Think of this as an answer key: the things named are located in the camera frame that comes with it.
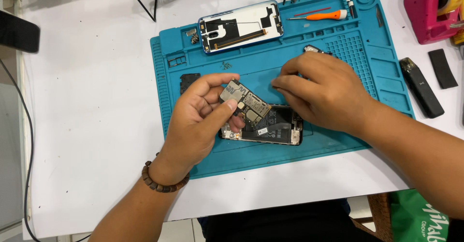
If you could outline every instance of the blue silicone repair mat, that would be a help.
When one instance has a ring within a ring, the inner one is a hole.
[[[314,45],[347,62],[354,68],[369,94],[392,108],[414,118],[406,84],[380,0],[353,0],[354,18],[344,20],[286,20],[294,14],[331,7],[321,13],[349,8],[346,0],[297,0],[278,4],[283,22],[283,37],[240,48],[206,54],[201,43],[192,44],[186,32],[191,24],[161,31],[150,40],[158,85],[159,106],[164,134],[176,100],[180,97],[181,75],[186,73],[239,73],[240,82],[267,103],[287,104],[270,87],[281,66]],[[168,60],[177,58],[176,66]],[[232,65],[224,70],[223,62]],[[224,140],[216,137],[212,152],[190,172],[190,178],[214,176],[287,162],[369,148],[360,139],[342,132],[304,124],[299,146]]]

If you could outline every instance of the wooden bead bracelet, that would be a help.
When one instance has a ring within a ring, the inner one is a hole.
[[[163,186],[161,184],[158,184],[154,182],[148,175],[148,166],[150,166],[150,164],[151,164],[151,161],[145,162],[145,166],[143,166],[143,169],[142,169],[142,179],[145,182],[145,184],[154,191],[163,192],[163,193],[176,192],[180,190],[183,186],[185,186],[187,182],[189,182],[190,173],[187,173],[187,176],[185,176],[185,178],[181,180],[181,182],[177,183],[176,185]]]

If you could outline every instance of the hand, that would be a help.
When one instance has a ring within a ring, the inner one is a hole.
[[[242,118],[232,116],[235,100],[219,103],[219,95],[236,73],[207,74],[196,80],[177,100],[169,122],[166,141],[149,167],[150,177],[161,185],[181,181],[190,169],[208,156],[214,138],[225,122],[238,132]]]
[[[366,92],[353,68],[323,53],[306,52],[287,61],[271,84],[303,119],[354,136],[383,106]]]

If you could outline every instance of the white desk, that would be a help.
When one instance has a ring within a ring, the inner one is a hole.
[[[23,0],[24,18],[41,27],[39,54],[25,55],[24,75],[37,148],[31,181],[37,237],[92,231],[160,150],[149,39],[199,16],[262,1],[160,1],[154,23],[136,0]],[[458,51],[448,41],[419,45],[403,0],[381,1],[398,58],[418,64],[445,110],[424,119],[412,99],[417,119],[464,138]],[[459,87],[440,90],[427,55],[439,48],[445,49]],[[191,180],[166,220],[408,187],[382,156],[361,150]]]

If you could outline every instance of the green bag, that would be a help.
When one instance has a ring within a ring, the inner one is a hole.
[[[413,190],[390,193],[391,230],[395,242],[442,242],[449,219]]]

